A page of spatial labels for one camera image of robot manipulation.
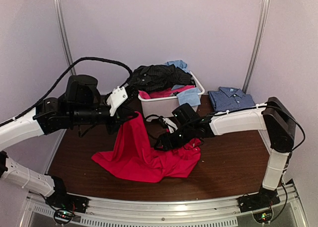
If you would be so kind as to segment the red t-shirt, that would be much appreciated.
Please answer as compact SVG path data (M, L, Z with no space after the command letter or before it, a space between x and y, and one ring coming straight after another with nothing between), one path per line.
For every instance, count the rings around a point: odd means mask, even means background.
M117 178L158 183L165 177L187 178L201 158L201 141L192 139L180 149L157 151L151 147L142 116L119 129L114 149L100 151L91 159Z

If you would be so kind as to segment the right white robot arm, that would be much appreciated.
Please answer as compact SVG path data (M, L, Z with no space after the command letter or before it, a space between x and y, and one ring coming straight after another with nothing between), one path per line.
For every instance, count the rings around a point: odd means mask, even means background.
M154 148L171 151L185 146L194 138L212 138L227 133L262 130L268 133L271 150L263 182L255 196L255 204L265 208L275 192L294 149L296 121L276 97L253 107L215 112L199 116L188 103L173 111L178 126L158 136Z

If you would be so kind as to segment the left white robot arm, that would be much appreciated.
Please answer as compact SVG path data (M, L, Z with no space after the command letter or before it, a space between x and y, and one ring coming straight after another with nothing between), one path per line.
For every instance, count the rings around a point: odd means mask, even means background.
M8 157L5 149L21 141L49 135L59 130L89 125L91 129L105 125L113 134L135 117L125 112L123 104L133 97L128 85L118 86L102 101L98 80L88 75L70 76L66 91L58 98L40 100L20 117L6 121L0 127L0 178L21 188L37 192L49 203L67 209L71 197L61 178L35 172Z

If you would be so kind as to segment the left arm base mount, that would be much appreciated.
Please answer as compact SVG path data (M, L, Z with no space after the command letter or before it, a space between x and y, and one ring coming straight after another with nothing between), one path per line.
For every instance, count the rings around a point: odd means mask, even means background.
M46 202L56 208L66 209L68 211L74 211L78 213L85 213L88 207L89 199L71 194L52 194L50 197L46 197Z

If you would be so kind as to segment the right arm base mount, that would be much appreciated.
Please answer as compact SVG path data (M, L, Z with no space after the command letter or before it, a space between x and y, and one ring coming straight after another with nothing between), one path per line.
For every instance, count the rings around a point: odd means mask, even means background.
M238 198L238 206L241 213L270 208L272 205L280 203L280 198L276 192L274 194L248 194Z

